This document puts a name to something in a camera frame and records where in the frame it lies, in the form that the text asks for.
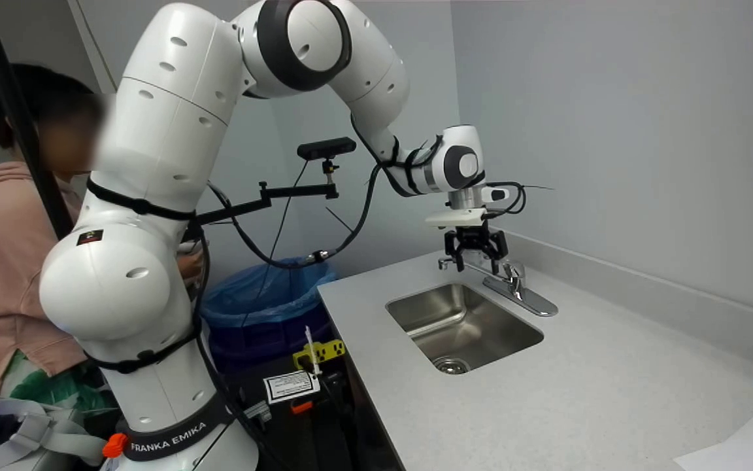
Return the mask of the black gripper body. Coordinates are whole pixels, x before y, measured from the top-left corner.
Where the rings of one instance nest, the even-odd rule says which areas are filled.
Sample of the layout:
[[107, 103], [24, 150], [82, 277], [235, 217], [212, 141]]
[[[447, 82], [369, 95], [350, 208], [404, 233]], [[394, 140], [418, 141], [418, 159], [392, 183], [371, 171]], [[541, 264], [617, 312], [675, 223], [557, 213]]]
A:
[[502, 231], [488, 225], [451, 229], [445, 233], [445, 253], [460, 259], [464, 251], [480, 251], [488, 259], [502, 259], [506, 253], [506, 238]]

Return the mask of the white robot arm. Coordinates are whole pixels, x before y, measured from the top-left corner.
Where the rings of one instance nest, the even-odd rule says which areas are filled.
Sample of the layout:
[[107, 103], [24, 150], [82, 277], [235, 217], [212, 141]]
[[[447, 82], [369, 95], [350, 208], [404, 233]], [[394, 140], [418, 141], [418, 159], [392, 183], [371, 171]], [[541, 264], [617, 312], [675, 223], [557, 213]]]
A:
[[442, 195], [445, 253], [506, 256], [479, 130], [447, 127], [408, 150], [394, 121], [404, 64], [353, 0], [256, 0], [225, 22], [169, 2], [137, 36], [114, 103], [110, 163], [92, 171], [73, 231], [39, 277], [50, 323], [93, 362], [122, 424], [95, 448], [98, 471], [259, 471], [265, 441], [225, 393], [178, 250], [208, 216], [208, 187], [231, 110], [331, 90], [400, 196]]

